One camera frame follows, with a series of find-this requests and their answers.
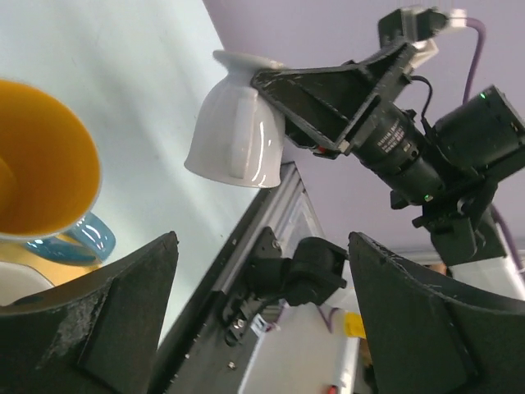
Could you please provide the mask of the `light grey mug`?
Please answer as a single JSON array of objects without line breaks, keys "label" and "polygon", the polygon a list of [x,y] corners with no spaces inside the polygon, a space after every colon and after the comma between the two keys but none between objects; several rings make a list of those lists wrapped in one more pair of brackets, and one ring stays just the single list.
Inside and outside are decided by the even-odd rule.
[{"label": "light grey mug", "polygon": [[227,75],[201,105],[185,168],[228,185],[276,187],[281,183],[285,118],[250,82],[261,69],[279,70],[285,65],[225,50],[212,55]]}]

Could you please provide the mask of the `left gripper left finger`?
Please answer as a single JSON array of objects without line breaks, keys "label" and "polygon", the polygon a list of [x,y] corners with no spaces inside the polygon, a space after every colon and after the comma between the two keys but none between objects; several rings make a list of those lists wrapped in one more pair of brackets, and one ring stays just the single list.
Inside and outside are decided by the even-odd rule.
[{"label": "left gripper left finger", "polygon": [[170,231],[1,308],[3,393],[145,393],[179,256]]}]

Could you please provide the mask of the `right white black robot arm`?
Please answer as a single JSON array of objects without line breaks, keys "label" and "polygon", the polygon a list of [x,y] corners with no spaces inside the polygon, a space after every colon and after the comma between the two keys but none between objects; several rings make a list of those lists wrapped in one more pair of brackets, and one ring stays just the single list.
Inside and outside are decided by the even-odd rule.
[{"label": "right white black robot arm", "polygon": [[292,143],[319,158],[355,156],[390,187],[393,209],[419,206],[448,267],[507,255],[492,201],[524,166],[524,122],[495,86],[430,124],[395,100],[416,80],[404,39],[361,62],[255,72],[251,84],[285,118]]}]

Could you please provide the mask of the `dark grey mug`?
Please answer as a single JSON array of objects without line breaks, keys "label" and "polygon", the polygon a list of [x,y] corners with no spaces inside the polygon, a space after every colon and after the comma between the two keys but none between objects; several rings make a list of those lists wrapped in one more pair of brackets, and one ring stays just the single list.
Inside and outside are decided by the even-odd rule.
[{"label": "dark grey mug", "polygon": [[0,263],[0,305],[13,302],[53,288],[54,285],[39,271],[24,264]]}]

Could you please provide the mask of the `blue butterfly mug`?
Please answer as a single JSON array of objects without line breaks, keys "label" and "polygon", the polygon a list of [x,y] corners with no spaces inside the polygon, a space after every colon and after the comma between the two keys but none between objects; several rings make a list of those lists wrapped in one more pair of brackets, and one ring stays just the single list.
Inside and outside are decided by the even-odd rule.
[{"label": "blue butterfly mug", "polygon": [[92,212],[102,186],[81,120],[31,85],[1,81],[1,240],[55,263],[103,262],[116,246]]}]

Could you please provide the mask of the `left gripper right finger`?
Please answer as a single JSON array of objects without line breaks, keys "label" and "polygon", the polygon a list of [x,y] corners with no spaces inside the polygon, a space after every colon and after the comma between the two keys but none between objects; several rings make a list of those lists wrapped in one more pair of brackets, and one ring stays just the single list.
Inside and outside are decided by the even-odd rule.
[{"label": "left gripper right finger", "polygon": [[522,393],[524,303],[405,259],[361,232],[349,265],[380,393]]}]

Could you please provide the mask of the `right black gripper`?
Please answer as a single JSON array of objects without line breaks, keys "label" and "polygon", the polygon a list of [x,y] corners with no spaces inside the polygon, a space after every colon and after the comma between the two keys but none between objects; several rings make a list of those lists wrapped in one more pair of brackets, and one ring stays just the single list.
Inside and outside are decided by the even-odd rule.
[{"label": "right black gripper", "polygon": [[251,85],[285,116],[285,134],[295,146],[336,158],[363,145],[381,106],[408,84],[416,53],[410,42],[396,40],[361,62],[260,70]]}]

